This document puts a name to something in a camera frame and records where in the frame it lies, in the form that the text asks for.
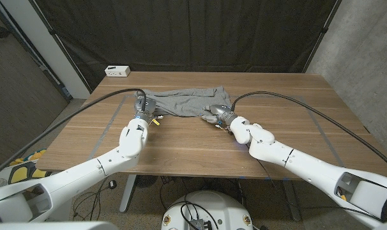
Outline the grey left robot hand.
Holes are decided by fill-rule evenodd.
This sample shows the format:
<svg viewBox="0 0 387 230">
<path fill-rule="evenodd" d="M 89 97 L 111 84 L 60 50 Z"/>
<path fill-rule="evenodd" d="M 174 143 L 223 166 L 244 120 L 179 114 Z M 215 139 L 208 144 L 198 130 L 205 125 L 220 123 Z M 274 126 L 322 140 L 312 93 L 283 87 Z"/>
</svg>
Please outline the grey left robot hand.
<svg viewBox="0 0 387 230">
<path fill-rule="evenodd" d="M 156 108 L 156 102 L 152 99 L 144 99 L 142 96 L 139 96 L 135 103 L 134 103 L 134 109 L 135 109 L 135 118 L 140 119 L 148 119 L 150 118 Z"/>
</svg>

